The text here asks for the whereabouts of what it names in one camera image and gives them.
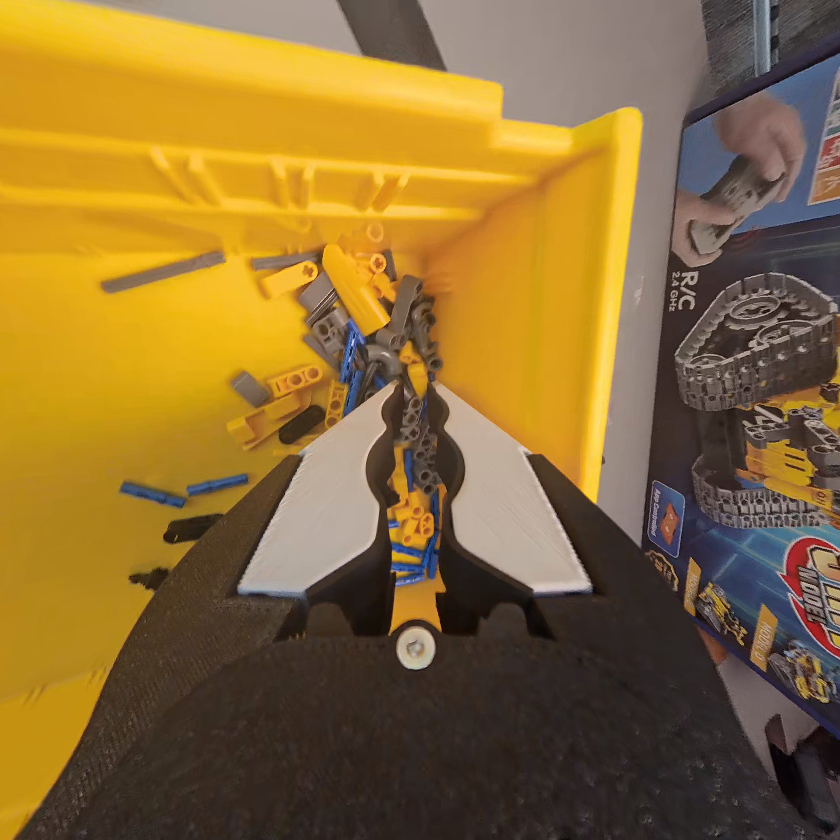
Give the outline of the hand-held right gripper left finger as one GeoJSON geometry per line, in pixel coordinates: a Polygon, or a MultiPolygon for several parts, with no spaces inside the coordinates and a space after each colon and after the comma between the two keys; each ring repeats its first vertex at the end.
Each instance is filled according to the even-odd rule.
{"type": "Polygon", "coordinates": [[[403,388],[391,382],[301,451],[239,595],[313,598],[365,554],[375,568],[390,570],[385,495],[402,409],[403,388]]]}

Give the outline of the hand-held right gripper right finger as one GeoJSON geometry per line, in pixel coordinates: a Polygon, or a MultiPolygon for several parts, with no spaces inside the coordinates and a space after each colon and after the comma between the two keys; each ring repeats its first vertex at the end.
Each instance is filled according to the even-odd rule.
{"type": "Polygon", "coordinates": [[[530,596],[589,594],[592,581],[543,488],[531,452],[442,384],[427,394],[446,488],[440,568],[455,593],[472,570],[503,590],[530,596]]]}

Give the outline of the yellow storage bin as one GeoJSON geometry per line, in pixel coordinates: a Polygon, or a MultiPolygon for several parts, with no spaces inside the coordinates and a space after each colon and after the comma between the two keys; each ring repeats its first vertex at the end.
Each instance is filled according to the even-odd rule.
{"type": "Polygon", "coordinates": [[[643,118],[504,119],[502,88],[72,2],[2,2],[2,838],[76,747],[175,564],[181,494],[246,473],[230,380],[325,364],[250,260],[382,226],[443,380],[593,501],[643,118]]]}

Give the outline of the heap of lego parts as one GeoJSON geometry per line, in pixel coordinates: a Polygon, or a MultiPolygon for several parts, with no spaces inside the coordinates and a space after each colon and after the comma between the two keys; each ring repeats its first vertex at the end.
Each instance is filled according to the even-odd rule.
{"type": "Polygon", "coordinates": [[[268,442],[278,458],[299,454],[387,382],[406,387],[397,458],[421,448],[426,381],[443,365],[434,300],[398,273],[379,218],[348,228],[283,217],[241,233],[154,246],[101,281],[145,364],[140,374],[118,362],[108,463],[120,494],[192,510],[167,543],[199,539],[218,515],[193,499],[257,480],[254,453],[268,442]]]}

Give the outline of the blue printed toy box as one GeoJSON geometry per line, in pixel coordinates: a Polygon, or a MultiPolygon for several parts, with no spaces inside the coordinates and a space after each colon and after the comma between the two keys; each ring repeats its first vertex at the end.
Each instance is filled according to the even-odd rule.
{"type": "Polygon", "coordinates": [[[687,118],[642,546],[838,736],[838,36],[687,118]]]}

